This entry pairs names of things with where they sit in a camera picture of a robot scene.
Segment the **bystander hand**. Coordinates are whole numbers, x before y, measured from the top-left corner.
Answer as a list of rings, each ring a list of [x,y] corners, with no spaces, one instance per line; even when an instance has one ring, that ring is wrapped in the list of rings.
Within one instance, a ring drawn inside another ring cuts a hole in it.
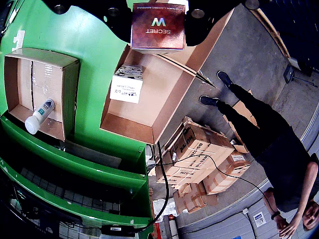
[[[279,238],[290,239],[301,220],[299,218],[293,218],[292,221],[288,223],[285,218],[276,216],[275,221],[279,232]]]

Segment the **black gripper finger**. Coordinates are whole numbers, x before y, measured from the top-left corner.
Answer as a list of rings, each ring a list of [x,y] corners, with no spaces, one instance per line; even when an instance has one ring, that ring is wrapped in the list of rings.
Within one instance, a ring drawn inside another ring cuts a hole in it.
[[[214,24],[237,5],[258,9],[260,0],[189,0],[185,15],[185,40],[187,46],[202,43]]]
[[[103,21],[124,42],[130,42],[132,10],[126,0],[44,0],[54,13],[64,14],[77,6]]]

